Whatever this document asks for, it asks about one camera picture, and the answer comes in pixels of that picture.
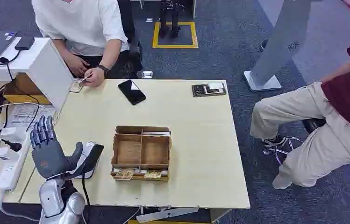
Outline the person's left hand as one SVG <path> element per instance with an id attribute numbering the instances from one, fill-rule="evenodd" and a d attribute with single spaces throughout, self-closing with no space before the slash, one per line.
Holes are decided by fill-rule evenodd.
<path id="1" fill-rule="evenodd" d="M 89 87 L 98 87 L 101 85 L 105 79 L 105 72 L 101 68 L 91 68 L 85 72 L 84 82 L 82 84 L 84 86 Z"/>

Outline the person's right hand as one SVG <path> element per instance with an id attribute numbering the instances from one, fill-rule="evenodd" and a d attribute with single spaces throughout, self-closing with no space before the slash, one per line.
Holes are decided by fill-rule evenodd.
<path id="1" fill-rule="evenodd" d="M 90 64 L 81 57 L 74 54 L 65 54 L 63 57 L 71 73 L 77 78 L 83 78 Z"/>

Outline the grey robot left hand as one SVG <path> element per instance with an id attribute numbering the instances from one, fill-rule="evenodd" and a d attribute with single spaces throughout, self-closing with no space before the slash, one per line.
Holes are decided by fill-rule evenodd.
<path id="1" fill-rule="evenodd" d="M 52 116 L 40 117 L 30 132 L 32 158 L 39 174 L 50 179 L 76 169 L 83 152 L 83 143 L 77 142 L 71 156 L 66 156 L 57 140 Z"/>

